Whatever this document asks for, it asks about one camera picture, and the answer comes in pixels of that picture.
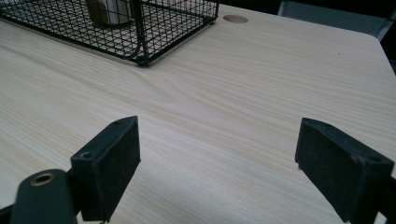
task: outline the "black wire basket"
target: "black wire basket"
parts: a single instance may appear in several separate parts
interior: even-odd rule
[[[4,21],[147,65],[212,24],[219,0],[0,0]]]

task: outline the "light wood grain surface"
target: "light wood grain surface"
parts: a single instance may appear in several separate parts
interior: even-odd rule
[[[396,161],[396,77],[371,36],[220,6],[139,68],[0,21],[0,206],[134,115],[142,162],[112,223],[342,223],[294,162],[302,117]]]

